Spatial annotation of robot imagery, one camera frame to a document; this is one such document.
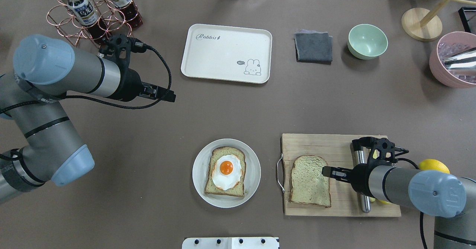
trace bowl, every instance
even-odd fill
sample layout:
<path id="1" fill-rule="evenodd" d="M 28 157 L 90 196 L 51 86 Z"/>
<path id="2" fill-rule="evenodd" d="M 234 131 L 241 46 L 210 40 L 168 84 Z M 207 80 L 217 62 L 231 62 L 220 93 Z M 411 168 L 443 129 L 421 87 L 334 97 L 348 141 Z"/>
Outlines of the bowl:
<path id="1" fill-rule="evenodd" d="M 376 26 L 360 24 L 350 30 L 347 47 L 359 59 L 374 59 L 386 51 L 388 40 Z"/>
<path id="2" fill-rule="evenodd" d="M 455 31 L 450 32 L 438 41 L 435 49 L 430 54 L 430 70 L 433 73 L 433 76 L 440 83 L 453 87 L 453 88 L 471 88 L 475 87 L 476 83 L 469 83 L 452 75 L 446 68 L 445 65 L 441 62 L 438 57 L 438 51 L 440 44 L 463 44 L 468 45 L 469 47 L 476 47 L 476 35 L 469 32 Z"/>

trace white tray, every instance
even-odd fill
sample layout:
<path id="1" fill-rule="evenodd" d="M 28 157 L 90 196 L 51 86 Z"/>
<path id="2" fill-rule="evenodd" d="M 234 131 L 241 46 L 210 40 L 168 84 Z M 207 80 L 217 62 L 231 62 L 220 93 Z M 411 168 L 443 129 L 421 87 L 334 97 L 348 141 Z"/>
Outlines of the white tray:
<path id="1" fill-rule="evenodd" d="M 279 237 L 186 238 L 182 249 L 279 249 Z"/>
<path id="2" fill-rule="evenodd" d="M 189 28 L 180 69 L 193 78 L 265 83 L 271 44 L 267 30 L 195 24 Z"/>

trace cutting board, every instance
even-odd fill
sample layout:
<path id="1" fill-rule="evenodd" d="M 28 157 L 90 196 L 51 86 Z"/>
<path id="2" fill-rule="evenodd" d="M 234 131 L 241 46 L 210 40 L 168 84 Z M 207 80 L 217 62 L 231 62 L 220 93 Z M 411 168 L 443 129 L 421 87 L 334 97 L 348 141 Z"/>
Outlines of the cutting board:
<path id="1" fill-rule="evenodd" d="M 385 135 L 314 135 L 283 134 L 281 151 L 284 164 L 284 214 L 288 216 L 323 217 L 401 217 L 400 207 L 395 204 L 371 203 L 370 213 L 362 212 L 358 194 L 349 183 L 330 180 L 331 208 L 289 202 L 290 175 L 294 160 L 305 154 L 323 157 L 329 166 L 352 169 L 354 161 L 350 144 L 360 137 Z"/>

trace white plate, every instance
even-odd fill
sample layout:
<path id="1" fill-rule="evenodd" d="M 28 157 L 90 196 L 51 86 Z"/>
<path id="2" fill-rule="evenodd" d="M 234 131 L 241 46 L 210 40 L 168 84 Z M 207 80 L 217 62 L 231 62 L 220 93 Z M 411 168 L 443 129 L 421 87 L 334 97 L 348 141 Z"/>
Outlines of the white plate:
<path id="1" fill-rule="evenodd" d="M 269 79 L 272 38 L 262 29 L 192 25 L 180 69 L 193 78 L 265 83 Z"/>
<path id="2" fill-rule="evenodd" d="M 234 147 L 245 154 L 245 197 L 233 197 L 226 195 L 204 194 L 207 183 L 207 173 L 210 164 L 211 153 L 218 147 Z M 206 145 L 195 158 L 192 169 L 192 180 L 198 194 L 209 204 L 220 208 L 232 208 L 245 203 L 258 189 L 261 179 L 261 166 L 255 152 L 247 144 L 236 139 L 224 138 Z"/>

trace brown table surface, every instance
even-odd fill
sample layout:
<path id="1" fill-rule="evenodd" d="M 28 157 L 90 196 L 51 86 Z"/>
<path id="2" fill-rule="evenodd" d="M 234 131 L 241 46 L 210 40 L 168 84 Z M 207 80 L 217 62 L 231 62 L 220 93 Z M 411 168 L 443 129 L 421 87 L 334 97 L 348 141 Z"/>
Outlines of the brown table surface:
<path id="1" fill-rule="evenodd" d="M 135 36 L 162 53 L 172 69 L 175 103 L 122 110 L 85 100 L 62 104 L 96 161 L 93 171 L 58 188 L 46 183 L 0 207 L 0 247 L 181 248 L 185 237 L 280 237 L 281 248 L 421 248 L 418 212 L 400 218 L 289 217 L 275 168 L 282 133 L 388 135 L 415 162 L 444 161 L 474 177 L 476 91 L 439 83 L 428 67 L 435 42 L 416 41 L 400 18 L 438 0 L 135 0 L 144 25 Z M 0 73 L 12 69 L 20 40 L 59 37 L 45 21 L 54 0 L 0 0 Z M 443 34 L 462 31 L 450 3 Z M 269 30 L 271 76 L 265 84 L 188 78 L 180 72 L 188 28 L 195 23 Z M 389 40 L 378 59 L 354 58 L 346 47 L 360 23 Z M 328 31 L 332 64 L 296 62 L 293 33 Z M 95 52 L 92 45 L 82 48 Z M 133 54 L 143 81 L 166 86 L 151 52 Z M 148 103 L 136 100 L 132 105 Z M 0 121 L 0 150 L 27 143 L 12 121 Z M 209 142 L 234 138 L 261 164 L 261 182 L 245 204 L 216 208 L 192 183 L 192 165 Z M 433 245 L 433 218 L 425 219 Z"/>

